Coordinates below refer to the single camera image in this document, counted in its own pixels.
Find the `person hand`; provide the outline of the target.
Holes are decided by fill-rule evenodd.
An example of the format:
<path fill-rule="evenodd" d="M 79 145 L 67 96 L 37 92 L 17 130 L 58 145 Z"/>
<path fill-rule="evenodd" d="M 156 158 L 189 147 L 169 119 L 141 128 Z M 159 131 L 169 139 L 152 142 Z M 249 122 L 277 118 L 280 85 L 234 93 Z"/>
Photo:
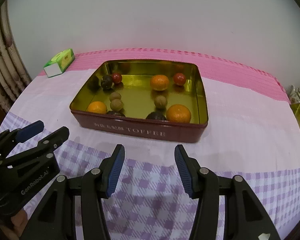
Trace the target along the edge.
<path fill-rule="evenodd" d="M 26 211 L 21 209 L 11 218 L 0 219 L 0 228 L 8 239 L 18 240 L 23 234 L 28 221 Z"/>

